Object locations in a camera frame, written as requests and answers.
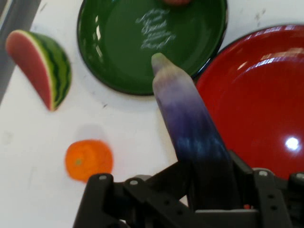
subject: red fruit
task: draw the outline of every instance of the red fruit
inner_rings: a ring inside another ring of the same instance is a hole
[[[168,5],[173,5],[173,6],[183,6],[187,5],[191,2],[192,0],[164,0]]]

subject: plate rim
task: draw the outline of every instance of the plate rim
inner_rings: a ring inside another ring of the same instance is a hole
[[[85,6],[87,0],[83,0],[78,12],[78,16],[77,16],[77,24],[76,24],[76,38],[77,38],[77,46],[78,46],[78,52],[80,53],[82,62],[85,64],[85,66],[87,67],[87,69],[90,71],[90,73],[99,81],[101,82],[103,85],[107,86],[108,88],[110,88],[111,90],[117,91],[119,93],[123,93],[123,94],[127,94],[127,95],[136,95],[136,96],[154,96],[153,91],[148,92],[148,93],[133,93],[133,92],[129,92],[123,89],[119,89],[119,88],[114,88],[113,86],[110,85],[110,83],[106,82],[106,80],[103,80],[99,77],[97,77],[94,73],[95,70],[93,70],[90,65],[85,61],[85,57],[83,55],[83,53],[81,52],[81,47],[80,47],[80,40],[79,40],[79,24],[80,24],[80,17],[81,17],[81,13],[83,11],[83,8]],[[210,65],[210,63],[212,62],[213,59],[215,59],[218,55],[218,51],[223,43],[223,40],[225,38],[225,34],[227,31],[227,27],[228,27],[228,18],[229,18],[229,11],[228,11],[228,0],[220,0],[222,1],[223,7],[224,7],[224,23],[222,23],[221,25],[221,31],[219,33],[218,36],[218,41],[215,42],[214,48],[211,51],[211,54],[209,55],[209,58],[206,60],[205,63],[201,64],[202,66],[199,68],[199,70],[194,73],[193,75],[191,75],[191,78],[194,81],[197,81],[201,75],[203,74],[203,72],[208,68],[208,66]]]

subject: red plate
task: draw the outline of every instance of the red plate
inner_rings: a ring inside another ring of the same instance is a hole
[[[277,176],[304,171],[304,26],[279,26],[225,48],[198,91],[228,149]]]

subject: orange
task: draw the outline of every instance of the orange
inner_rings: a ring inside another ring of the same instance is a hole
[[[66,151],[66,170],[75,180],[87,182],[97,173],[111,173],[113,156],[111,149],[99,140],[78,141]]]

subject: watermelon slice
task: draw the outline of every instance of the watermelon slice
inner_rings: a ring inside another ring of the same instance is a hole
[[[71,65],[62,47],[47,36],[15,30],[6,40],[6,51],[48,110],[56,110],[65,99],[72,81]]]

